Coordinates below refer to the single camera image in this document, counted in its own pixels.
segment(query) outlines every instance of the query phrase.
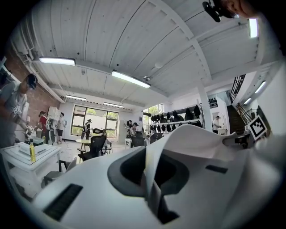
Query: white cabinet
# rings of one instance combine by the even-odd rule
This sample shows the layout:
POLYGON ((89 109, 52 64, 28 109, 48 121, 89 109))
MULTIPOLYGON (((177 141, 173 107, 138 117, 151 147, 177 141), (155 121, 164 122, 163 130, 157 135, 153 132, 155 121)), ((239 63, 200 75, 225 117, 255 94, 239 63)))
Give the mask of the white cabinet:
POLYGON ((53 106, 49 107, 48 118, 58 121, 60 118, 60 115, 61 115, 61 112, 56 107, 53 107, 53 106))

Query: shorts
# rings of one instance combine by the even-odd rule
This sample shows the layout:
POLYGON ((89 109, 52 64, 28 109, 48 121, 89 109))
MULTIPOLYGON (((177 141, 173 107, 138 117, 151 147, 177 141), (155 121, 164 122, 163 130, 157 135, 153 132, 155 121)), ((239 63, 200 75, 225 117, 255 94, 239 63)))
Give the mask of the shorts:
POLYGON ((59 136, 59 137, 63 136, 63 130, 57 129, 57 132, 58 132, 58 136, 59 136))

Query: window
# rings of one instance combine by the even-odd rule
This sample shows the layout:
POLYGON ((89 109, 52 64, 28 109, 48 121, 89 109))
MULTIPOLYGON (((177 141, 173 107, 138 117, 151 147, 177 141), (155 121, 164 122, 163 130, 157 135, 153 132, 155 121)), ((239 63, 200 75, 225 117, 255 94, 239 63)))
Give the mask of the window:
POLYGON ((151 116, 161 115, 163 112, 164 112, 163 104, 152 106, 143 111, 143 128, 147 133, 149 133, 149 126, 152 123, 151 116))
POLYGON ((117 137, 118 113, 106 110, 98 110, 82 106, 75 106, 71 134, 81 135, 83 125, 91 119, 90 127, 97 129, 106 129, 108 138, 117 137))

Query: red shirt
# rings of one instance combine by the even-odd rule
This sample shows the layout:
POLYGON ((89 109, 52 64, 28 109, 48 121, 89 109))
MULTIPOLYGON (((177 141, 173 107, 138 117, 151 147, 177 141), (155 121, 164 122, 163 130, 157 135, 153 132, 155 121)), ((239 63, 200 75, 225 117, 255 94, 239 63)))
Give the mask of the red shirt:
POLYGON ((42 116, 42 117, 40 117, 40 121, 39 121, 39 123, 41 123, 42 124, 42 127, 43 127, 43 133, 45 133, 46 132, 46 121, 48 120, 48 118, 46 117, 46 116, 42 116))

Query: white column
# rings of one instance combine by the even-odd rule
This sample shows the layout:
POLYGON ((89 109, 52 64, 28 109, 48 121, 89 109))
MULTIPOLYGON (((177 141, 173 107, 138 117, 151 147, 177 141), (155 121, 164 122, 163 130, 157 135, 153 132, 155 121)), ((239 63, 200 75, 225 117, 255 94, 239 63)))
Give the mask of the white column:
POLYGON ((202 81, 199 81, 197 84, 198 93, 200 94, 201 101, 202 101, 202 109, 204 111, 205 116, 205 126, 206 130, 213 131, 213 127, 211 125, 211 113, 210 113, 210 105, 209 105, 209 99, 207 98, 207 94, 205 91, 205 87, 202 84, 202 81))

